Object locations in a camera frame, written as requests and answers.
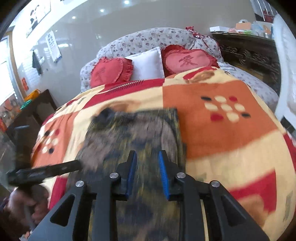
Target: orange box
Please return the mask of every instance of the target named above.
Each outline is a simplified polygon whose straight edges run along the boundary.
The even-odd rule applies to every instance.
[[[251,30],[251,23],[237,23],[235,25],[236,30]]]

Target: dark cloth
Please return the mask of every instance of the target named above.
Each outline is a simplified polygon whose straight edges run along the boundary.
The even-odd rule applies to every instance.
[[[33,56],[32,56],[32,68],[37,69],[38,75],[42,74],[41,65],[40,65],[38,57],[36,56],[34,51],[33,51]]]
[[[37,25],[38,25],[38,21],[36,20],[32,25],[32,31],[34,30],[34,28],[36,28]]]
[[[179,207],[163,194],[158,164],[159,151],[166,150],[169,159],[184,171],[176,109],[137,113],[103,110],[90,124],[76,157],[84,169],[71,173],[68,185],[77,180],[101,180],[126,161],[130,150],[137,152],[138,163],[132,195],[127,202],[117,202],[118,240],[178,240]]]

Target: fabric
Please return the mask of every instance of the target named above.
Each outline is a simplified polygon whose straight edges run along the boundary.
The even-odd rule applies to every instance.
[[[126,161],[130,150],[135,150],[138,161],[132,194],[128,202],[116,204],[118,240],[139,240],[141,236],[148,240],[178,240],[178,205],[172,202],[168,208],[160,181],[158,155],[162,149],[184,169],[176,109],[125,113],[106,108],[93,118],[77,155],[84,170],[71,173],[67,185],[73,186],[77,180],[102,180]],[[137,215],[126,215],[134,211]]]
[[[41,127],[34,166],[74,160],[93,117],[107,107],[121,112],[176,108],[186,145],[186,173],[207,183],[220,181],[271,241],[291,222],[296,206],[296,149],[272,111],[243,81],[211,67],[83,92]],[[53,141],[56,129],[60,129],[58,142]],[[49,190],[54,180],[45,182]]]
[[[41,65],[39,63],[39,59],[36,56],[36,54],[35,54],[34,51],[33,51],[33,54],[32,54],[32,68],[34,68],[34,69],[37,70],[38,75],[41,75],[42,74],[42,68],[41,68]]]
[[[296,114],[296,38],[280,15],[274,18],[273,30],[281,67],[280,104],[276,115],[282,118],[289,110]]]
[[[150,28],[123,36],[102,48],[97,57],[87,63],[80,71],[81,91],[90,89],[90,73],[94,65],[101,57],[115,58],[126,57],[131,54],[142,53],[151,48],[159,46],[162,50],[169,45],[180,45],[185,49],[202,49],[219,62],[219,66],[225,65],[224,70],[228,71],[235,78],[247,83],[264,100],[264,102],[275,110],[278,102],[278,95],[268,85],[258,78],[240,70],[228,63],[225,63],[217,42],[209,36],[194,31],[193,27],[187,30],[180,28]]]
[[[163,62],[170,74],[205,66],[219,68],[217,60],[202,49],[171,50],[165,54]]]
[[[101,57],[127,57],[132,54],[143,53],[158,46],[164,49],[171,44],[191,49],[197,42],[203,43],[201,40],[195,39],[185,29],[180,28],[150,28],[118,38],[100,49],[96,58],[81,69],[81,91],[90,89],[90,72]]]
[[[126,58],[100,58],[91,72],[92,88],[115,82],[129,81],[133,73],[133,65]]]
[[[126,58],[133,61],[133,74],[130,80],[149,80],[165,77],[159,47]]]
[[[49,202],[48,209],[51,210],[58,201],[64,196],[66,191],[66,184],[67,184],[68,178],[66,177],[57,177],[53,189],[52,189],[52,195]]]
[[[172,45],[168,45],[168,46],[166,46],[165,49],[162,49],[162,50],[161,50],[161,59],[162,59],[162,61],[163,61],[163,72],[164,72],[164,74],[165,74],[165,77],[168,77],[168,76],[172,75],[172,74],[166,69],[166,67],[165,67],[165,62],[164,62],[165,55],[166,55],[169,51],[171,51],[171,50],[175,50],[175,49],[179,49],[179,50],[182,50],[182,49],[183,49],[183,50],[184,50],[185,48],[184,48],[183,46],[181,46],[181,45],[172,44]]]
[[[218,63],[220,68],[235,76],[237,79],[242,80],[267,104],[267,106],[275,111],[279,96],[277,93],[265,84],[263,81],[257,79],[253,75],[234,67],[227,63]]]

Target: heart-shaped pillow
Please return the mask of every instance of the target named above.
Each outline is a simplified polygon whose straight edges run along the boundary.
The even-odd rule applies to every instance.
[[[164,64],[170,74],[206,66],[219,68],[217,60],[202,49],[171,50],[166,53]]]
[[[165,68],[165,63],[164,63],[164,59],[165,59],[165,55],[170,52],[171,50],[185,50],[185,48],[181,45],[177,45],[177,44],[170,44],[168,46],[166,46],[164,49],[161,50],[161,60],[163,63],[163,72],[165,74],[165,77],[170,76],[170,72]]]
[[[91,72],[91,88],[129,81],[133,73],[133,65],[130,59],[102,57]]]

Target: red stripe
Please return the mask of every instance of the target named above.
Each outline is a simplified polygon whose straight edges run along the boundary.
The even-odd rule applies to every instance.
[[[42,123],[41,126],[44,126],[44,125],[46,124],[46,122],[48,122],[48,120],[49,120],[51,117],[54,116],[54,114],[55,114],[55,113],[50,114],[50,115],[45,119],[45,121],[43,121],[43,123]]]
[[[185,76],[183,76],[183,79],[185,79],[185,80],[191,79],[197,73],[202,72],[204,70],[216,70],[216,69],[212,68],[211,66],[206,66],[206,67],[200,68],[200,69],[198,69],[196,71],[193,71],[193,72],[190,72],[190,73],[186,74]]]
[[[288,134],[284,135],[284,139],[285,139],[285,142],[287,144],[287,147],[288,147],[290,155],[291,155],[291,159],[292,159],[293,166],[294,166],[294,171],[296,172],[296,148],[294,147],[293,142],[290,139],[290,137],[288,136]]]
[[[70,100],[69,102],[66,103],[66,106],[71,105],[71,104],[72,104],[74,101],[76,101],[76,100],[78,100],[78,99]]]
[[[276,172],[273,171],[243,188],[231,190],[230,194],[236,200],[258,194],[263,199],[264,209],[269,213],[273,212],[276,209]]]
[[[98,103],[104,102],[106,100],[110,100],[119,96],[127,95],[130,93],[138,92],[141,90],[153,88],[153,87],[159,87],[162,86],[164,83],[164,79],[154,79],[154,80],[141,80],[141,81],[129,81],[128,83],[121,83],[116,86],[105,86],[105,90],[109,90],[106,93],[101,93],[93,96],[83,107],[83,109],[86,109],[88,107],[91,107],[93,105],[96,105]]]
[[[127,82],[124,82],[124,83],[122,83],[122,82],[121,83],[115,82],[115,83],[111,83],[111,84],[105,84],[104,89],[102,89],[99,93],[105,92],[107,90],[111,90],[112,88],[115,88],[117,86],[124,85],[124,84],[127,84]]]
[[[49,210],[51,210],[57,202],[63,197],[66,191],[67,178],[57,177],[52,189],[52,196],[49,202]]]

